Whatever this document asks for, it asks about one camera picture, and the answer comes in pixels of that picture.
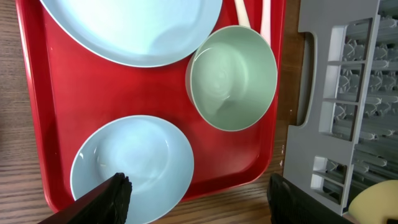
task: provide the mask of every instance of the wooden table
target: wooden table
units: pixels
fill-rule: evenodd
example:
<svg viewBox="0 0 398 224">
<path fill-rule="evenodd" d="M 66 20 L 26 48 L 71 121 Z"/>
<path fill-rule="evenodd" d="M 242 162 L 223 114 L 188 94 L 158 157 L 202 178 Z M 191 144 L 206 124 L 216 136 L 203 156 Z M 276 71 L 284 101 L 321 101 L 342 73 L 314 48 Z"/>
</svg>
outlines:
<svg viewBox="0 0 398 224">
<path fill-rule="evenodd" d="M 270 223 L 266 189 L 270 174 L 282 173 L 287 126 L 295 124 L 297 114 L 303 55 L 303 35 L 297 33 L 300 0 L 287 0 L 286 5 L 269 168 L 252 184 L 180 203 L 157 223 Z M 37 223 L 51 214 L 40 177 L 15 2 L 0 0 L 0 224 Z"/>
</svg>

